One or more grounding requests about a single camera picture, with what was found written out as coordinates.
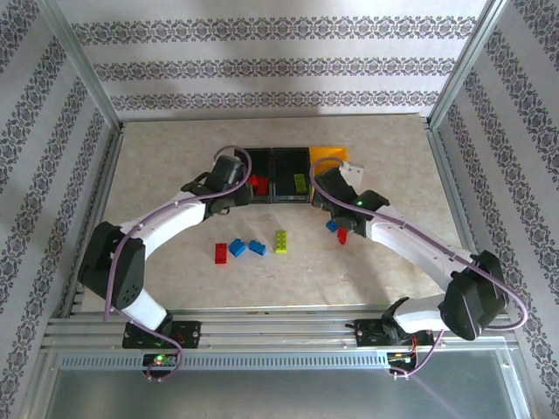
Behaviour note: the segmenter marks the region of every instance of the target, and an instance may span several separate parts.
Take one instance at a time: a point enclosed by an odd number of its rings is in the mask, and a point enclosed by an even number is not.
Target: vented metal strip
[[[122,371],[141,368],[141,354],[65,354],[60,369],[72,371]],[[359,354],[188,354],[182,370],[301,370],[301,369],[373,369],[388,367],[385,352]]]

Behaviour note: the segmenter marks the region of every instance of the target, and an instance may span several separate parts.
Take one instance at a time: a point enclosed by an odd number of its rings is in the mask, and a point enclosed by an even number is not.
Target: patterned wallpaper
[[[484,3],[60,1],[124,120],[426,116]]]
[[[542,417],[559,417],[558,5],[508,5],[438,130],[476,245],[528,304],[518,338]]]
[[[109,128],[37,5],[0,0],[0,418],[76,264]]]

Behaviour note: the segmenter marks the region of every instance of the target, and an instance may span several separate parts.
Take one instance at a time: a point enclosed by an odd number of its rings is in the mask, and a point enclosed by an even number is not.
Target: beige table surface
[[[409,218],[458,244],[448,203],[416,115],[266,120],[136,122],[126,126],[105,219],[132,220],[169,200],[211,169],[227,144],[245,147],[340,145],[365,167],[362,186]],[[160,247],[146,263],[145,287],[168,309],[239,306],[386,304],[439,293],[417,267],[380,244],[350,235],[345,246],[309,204],[252,205],[214,216]],[[287,231],[287,254],[273,252]],[[236,237],[264,243],[214,264],[215,243]],[[82,312],[103,301],[86,292]]]

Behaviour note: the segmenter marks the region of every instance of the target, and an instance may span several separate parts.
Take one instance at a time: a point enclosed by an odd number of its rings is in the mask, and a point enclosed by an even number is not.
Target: black bracket
[[[201,325],[199,321],[173,321],[168,336],[177,341],[183,349],[197,349]],[[174,345],[165,340],[159,340],[130,323],[127,323],[124,329],[122,347],[125,349],[175,349]]]
[[[357,347],[391,347],[395,344],[383,329],[381,319],[358,319],[352,326],[355,329],[355,340]],[[419,346],[432,345],[435,340],[432,333],[425,330],[413,334],[418,340]],[[407,341],[411,344],[411,334],[408,340],[403,340],[401,344],[406,345]]]

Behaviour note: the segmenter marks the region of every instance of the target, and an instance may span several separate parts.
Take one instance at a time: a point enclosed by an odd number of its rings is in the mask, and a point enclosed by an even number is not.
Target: lime green lego brick
[[[295,190],[298,194],[306,194],[307,193],[307,181],[305,181],[305,175],[299,173],[294,175],[293,178],[295,179]]]
[[[276,253],[287,253],[287,234],[283,230],[276,231]]]

